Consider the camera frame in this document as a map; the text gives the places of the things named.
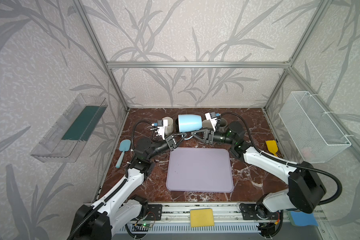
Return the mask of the white faceted mug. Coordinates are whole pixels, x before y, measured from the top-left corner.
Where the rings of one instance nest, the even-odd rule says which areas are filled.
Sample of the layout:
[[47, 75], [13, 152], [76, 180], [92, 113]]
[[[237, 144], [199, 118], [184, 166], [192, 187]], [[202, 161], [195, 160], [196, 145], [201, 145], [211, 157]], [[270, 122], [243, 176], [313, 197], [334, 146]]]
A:
[[174, 132], [174, 120], [171, 117], [164, 117], [162, 120], [165, 123], [165, 135], [170, 135]]

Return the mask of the lavender mug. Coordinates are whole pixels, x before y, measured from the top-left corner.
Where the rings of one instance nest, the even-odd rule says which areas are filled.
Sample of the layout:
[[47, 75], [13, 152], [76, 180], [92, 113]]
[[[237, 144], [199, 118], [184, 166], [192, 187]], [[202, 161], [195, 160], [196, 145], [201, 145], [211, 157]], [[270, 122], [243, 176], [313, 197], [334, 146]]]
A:
[[211, 124], [210, 120], [203, 120], [202, 121], [202, 128], [212, 129], [213, 125]]

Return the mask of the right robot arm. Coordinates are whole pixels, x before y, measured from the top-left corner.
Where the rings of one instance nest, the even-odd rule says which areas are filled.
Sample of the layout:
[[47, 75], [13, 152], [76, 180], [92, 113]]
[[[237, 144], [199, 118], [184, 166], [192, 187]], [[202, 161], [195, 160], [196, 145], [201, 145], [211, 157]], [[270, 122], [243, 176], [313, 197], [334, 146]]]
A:
[[263, 195], [255, 210], [261, 219], [284, 210], [311, 214], [320, 205], [338, 199], [343, 192], [341, 181], [333, 174], [314, 168], [308, 162], [295, 163], [260, 150], [253, 139], [247, 122], [239, 116], [224, 133], [216, 128], [201, 128], [191, 132], [192, 137], [206, 144], [230, 144], [234, 158], [258, 167], [288, 185], [288, 188]]

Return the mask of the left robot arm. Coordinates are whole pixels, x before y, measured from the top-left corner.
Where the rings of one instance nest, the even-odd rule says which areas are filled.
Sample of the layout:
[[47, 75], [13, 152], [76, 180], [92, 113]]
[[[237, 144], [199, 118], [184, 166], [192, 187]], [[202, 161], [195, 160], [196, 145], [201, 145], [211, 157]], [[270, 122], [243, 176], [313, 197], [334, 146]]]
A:
[[192, 126], [179, 122], [177, 134], [165, 134], [164, 120], [152, 124], [151, 130], [156, 132], [159, 140], [142, 137], [137, 142], [131, 139], [134, 156], [125, 168], [125, 175], [99, 200], [90, 206], [83, 205], [76, 212], [69, 240], [110, 240], [115, 233], [133, 219], [141, 219], [147, 215], [147, 200], [139, 196], [131, 199], [131, 193], [144, 183], [152, 173], [155, 163], [153, 158], [176, 149], [180, 141], [185, 140], [188, 133], [200, 130], [202, 123]]

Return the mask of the grey mug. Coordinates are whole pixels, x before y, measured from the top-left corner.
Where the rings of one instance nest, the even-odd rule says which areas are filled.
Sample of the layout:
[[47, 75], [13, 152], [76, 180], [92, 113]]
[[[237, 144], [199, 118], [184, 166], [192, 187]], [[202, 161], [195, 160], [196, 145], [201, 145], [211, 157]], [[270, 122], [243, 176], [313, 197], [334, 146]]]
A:
[[220, 119], [219, 121], [219, 131], [222, 132], [227, 127], [228, 122], [225, 119]]

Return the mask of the light blue mug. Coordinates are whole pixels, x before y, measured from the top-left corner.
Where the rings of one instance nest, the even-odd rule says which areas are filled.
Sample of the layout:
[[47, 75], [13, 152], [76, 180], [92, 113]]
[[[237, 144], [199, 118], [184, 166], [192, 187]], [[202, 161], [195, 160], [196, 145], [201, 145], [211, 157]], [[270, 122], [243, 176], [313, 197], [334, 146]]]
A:
[[178, 128], [180, 133], [187, 133], [202, 128], [202, 117], [199, 115], [178, 115]]

